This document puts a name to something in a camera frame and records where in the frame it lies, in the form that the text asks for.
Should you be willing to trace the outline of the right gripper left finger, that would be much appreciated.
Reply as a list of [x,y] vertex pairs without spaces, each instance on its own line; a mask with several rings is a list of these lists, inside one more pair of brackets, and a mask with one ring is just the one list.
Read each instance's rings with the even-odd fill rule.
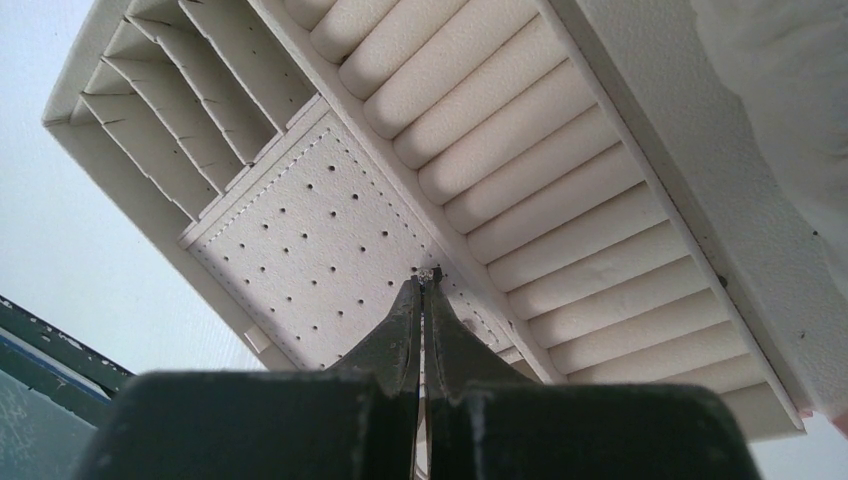
[[421,288],[321,371],[164,371],[113,400],[78,479],[409,479]]

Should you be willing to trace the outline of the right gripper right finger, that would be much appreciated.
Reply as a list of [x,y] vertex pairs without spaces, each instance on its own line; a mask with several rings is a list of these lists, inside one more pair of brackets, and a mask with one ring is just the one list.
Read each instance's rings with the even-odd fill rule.
[[756,479],[731,411],[695,385],[544,385],[423,289],[433,479]]

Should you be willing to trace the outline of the pink jewelry box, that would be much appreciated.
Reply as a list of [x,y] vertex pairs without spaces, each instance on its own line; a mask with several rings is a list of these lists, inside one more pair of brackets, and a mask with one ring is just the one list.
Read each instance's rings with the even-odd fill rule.
[[648,117],[577,1],[97,1],[42,122],[272,370],[409,276],[544,383],[718,393],[750,440],[847,428],[847,303],[670,3]]

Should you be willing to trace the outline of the small silver pendant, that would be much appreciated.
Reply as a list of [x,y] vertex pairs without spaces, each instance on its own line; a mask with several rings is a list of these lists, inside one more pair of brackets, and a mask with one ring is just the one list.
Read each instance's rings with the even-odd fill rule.
[[421,285],[426,285],[428,282],[432,282],[434,279],[434,270],[430,268],[419,268],[416,271],[416,276]]

